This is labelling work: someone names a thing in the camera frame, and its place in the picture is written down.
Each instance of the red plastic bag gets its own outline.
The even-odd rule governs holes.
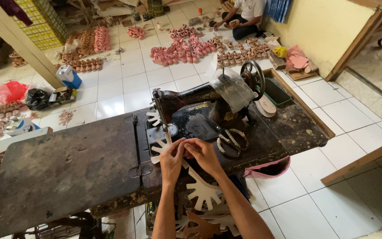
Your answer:
[[[21,101],[25,99],[27,85],[12,80],[8,83],[0,85],[0,102],[2,104],[12,101]]]

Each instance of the white shirt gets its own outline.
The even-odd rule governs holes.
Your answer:
[[[255,17],[263,15],[265,5],[266,0],[236,0],[234,7],[242,7],[243,12],[241,13],[241,17],[250,21]]]

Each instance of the scissors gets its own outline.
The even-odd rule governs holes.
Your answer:
[[[213,121],[211,118],[207,117],[205,114],[204,114],[204,117],[207,119],[207,121],[210,123],[210,125],[215,128],[218,133],[219,133],[219,138],[217,139],[217,145],[218,145],[218,148],[220,150],[220,152],[226,156],[229,156],[229,157],[238,157],[241,155],[241,151],[242,150],[246,150],[248,148],[248,140],[247,140],[247,137],[245,136],[245,134],[239,130],[236,130],[234,128],[231,128],[229,130],[227,129],[224,129],[222,127],[220,127],[215,121]],[[243,137],[245,139],[245,143],[246,143],[246,146],[245,148],[242,148],[240,146],[240,144],[237,143],[237,141],[235,140],[234,137],[232,137],[231,133],[230,132],[234,132],[234,133],[237,133],[238,135],[240,135],[241,137]],[[232,147],[234,147],[234,149],[237,150],[237,154],[228,154],[225,152],[225,150],[222,148],[222,145],[221,145],[221,139],[223,141],[225,141],[226,143],[230,144]]]

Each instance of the sewing machine handwheel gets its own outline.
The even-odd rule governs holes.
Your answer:
[[[248,84],[250,89],[257,93],[257,97],[254,98],[253,101],[262,98],[263,93],[265,92],[265,76],[263,75],[263,71],[260,66],[253,60],[247,60],[241,67],[240,73],[241,77]]]

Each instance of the yellow plastic bag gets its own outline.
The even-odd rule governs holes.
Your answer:
[[[277,56],[277,57],[285,58],[285,55],[287,54],[287,48],[284,47],[284,46],[275,47],[275,48],[272,50],[272,52],[273,52],[273,54],[275,54],[275,56]]]

